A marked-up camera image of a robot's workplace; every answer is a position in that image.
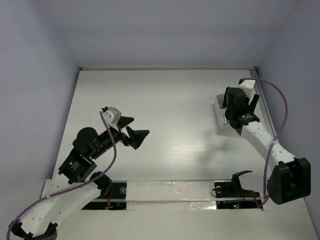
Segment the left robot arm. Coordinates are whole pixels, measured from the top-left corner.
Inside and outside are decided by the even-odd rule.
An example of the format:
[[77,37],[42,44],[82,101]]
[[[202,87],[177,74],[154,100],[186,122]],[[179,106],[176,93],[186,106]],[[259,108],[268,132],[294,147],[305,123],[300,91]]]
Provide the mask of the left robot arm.
[[96,171],[95,160],[113,149],[113,165],[117,158],[117,143],[138,149],[150,133],[133,130],[132,117],[120,117],[112,126],[104,122],[101,134],[92,127],[82,128],[76,135],[73,148],[52,178],[45,195],[23,210],[8,226],[6,239],[15,235],[22,240],[55,240],[58,228],[71,213],[81,210],[92,200],[107,197],[112,180],[107,171]]

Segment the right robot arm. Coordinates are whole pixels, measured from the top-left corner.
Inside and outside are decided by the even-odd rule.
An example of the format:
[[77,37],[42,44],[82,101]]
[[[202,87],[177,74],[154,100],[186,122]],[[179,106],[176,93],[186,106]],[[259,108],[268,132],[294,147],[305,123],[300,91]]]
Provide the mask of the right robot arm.
[[229,125],[246,139],[265,160],[262,192],[282,205],[311,194],[311,164],[285,150],[264,128],[254,111],[259,99],[249,100],[239,87],[227,87],[222,108]]

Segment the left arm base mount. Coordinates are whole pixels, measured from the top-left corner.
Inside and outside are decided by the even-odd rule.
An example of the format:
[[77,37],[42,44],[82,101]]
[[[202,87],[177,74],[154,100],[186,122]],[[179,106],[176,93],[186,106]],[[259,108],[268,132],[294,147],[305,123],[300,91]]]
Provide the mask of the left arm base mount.
[[127,182],[116,181],[112,183],[107,196],[99,196],[85,205],[82,210],[126,210],[127,209]]

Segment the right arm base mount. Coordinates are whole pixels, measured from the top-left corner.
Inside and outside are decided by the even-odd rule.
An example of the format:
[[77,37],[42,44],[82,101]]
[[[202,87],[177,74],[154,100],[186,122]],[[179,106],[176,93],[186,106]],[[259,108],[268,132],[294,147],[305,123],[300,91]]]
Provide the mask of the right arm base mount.
[[210,194],[216,199],[218,210],[262,209],[260,193],[242,188],[240,182],[240,176],[251,172],[251,170],[237,172],[229,180],[219,180],[214,183]]

